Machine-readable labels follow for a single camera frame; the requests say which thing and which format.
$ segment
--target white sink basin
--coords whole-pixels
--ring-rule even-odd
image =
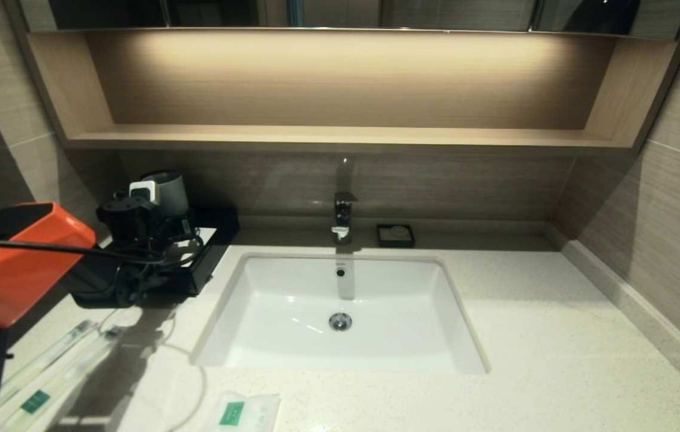
[[[329,325],[338,312],[352,319],[345,331]],[[249,257],[214,315],[199,366],[486,373],[436,262]]]

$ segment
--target soap dish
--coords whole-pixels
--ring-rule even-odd
[[[409,225],[378,225],[381,248],[414,248],[414,232]]]

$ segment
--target mirror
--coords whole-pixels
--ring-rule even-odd
[[[675,39],[680,0],[545,0],[534,30]]]
[[[535,0],[166,0],[171,27],[526,32]]]
[[[414,28],[526,32],[535,0],[19,0],[31,32],[96,28]]]
[[[537,16],[532,29],[538,32],[674,39],[680,27],[680,0],[19,0],[19,3],[31,32],[156,27],[527,32],[532,16]]]

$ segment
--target green label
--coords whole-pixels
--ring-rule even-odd
[[[238,420],[241,418],[241,411],[244,410],[243,402],[230,402],[225,408],[225,413],[222,415],[220,424],[225,426],[238,426]]]
[[[49,400],[49,395],[44,393],[43,391],[36,391],[33,396],[30,396],[30,399],[25,400],[25,403],[22,404],[21,408],[24,410],[26,413],[31,415],[32,413],[35,413],[35,411],[38,410],[43,404],[46,403],[47,400]]]

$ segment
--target drain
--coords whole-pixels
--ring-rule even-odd
[[[335,331],[345,331],[351,328],[353,325],[353,319],[351,315],[345,312],[337,312],[337,314],[329,317],[329,326]]]

